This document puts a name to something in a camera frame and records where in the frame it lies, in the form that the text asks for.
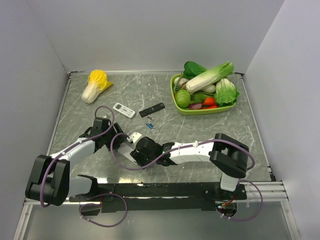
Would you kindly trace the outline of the white grey-faced remote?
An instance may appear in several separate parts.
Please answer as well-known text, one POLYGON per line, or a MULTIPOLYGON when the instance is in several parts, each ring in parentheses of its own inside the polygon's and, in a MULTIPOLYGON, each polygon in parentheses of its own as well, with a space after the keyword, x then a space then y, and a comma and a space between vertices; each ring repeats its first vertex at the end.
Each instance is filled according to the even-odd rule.
POLYGON ((122 156, 124 156, 126 159, 137 166, 137 161, 130 155, 132 151, 133 149, 126 143, 122 143, 121 146, 117 149, 118 153, 120 153, 122 156))

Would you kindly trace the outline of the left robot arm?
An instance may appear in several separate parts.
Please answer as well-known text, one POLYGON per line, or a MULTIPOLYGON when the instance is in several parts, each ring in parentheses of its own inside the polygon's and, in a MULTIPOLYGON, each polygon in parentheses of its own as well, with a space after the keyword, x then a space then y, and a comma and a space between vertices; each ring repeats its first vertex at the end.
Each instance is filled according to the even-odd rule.
POLYGON ((87 201, 99 195, 98 180, 93 176, 78 175, 70 177, 71 170, 94 154, 103 146, 111 150, 121 147, 127 138, 112 141, 116 134, 122 133, 118 123, 103 117, 96 117, 89 127, 67 148, 52 155, 36 157, 25 189, 25 197, 40 201, 45 208, 49 205, 60 206, 68 197, 82 195, 87 201))

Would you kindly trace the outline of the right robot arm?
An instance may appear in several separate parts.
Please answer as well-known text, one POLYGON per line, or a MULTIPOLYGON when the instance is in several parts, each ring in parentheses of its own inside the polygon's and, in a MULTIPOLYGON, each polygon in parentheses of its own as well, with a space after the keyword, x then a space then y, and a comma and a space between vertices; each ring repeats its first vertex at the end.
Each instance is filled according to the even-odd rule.
POLYGON ((236 193, 239 180, 247 174, 248 146, 223 133, 202 142, 167 142, 162 145, 138 132, 131 134, 129 139, 134 145, 130 155, 140 167, 154 160, 164 167, 189 162, 214 164, 222 171, 218 193, 223 199, 230 199, 236 193))

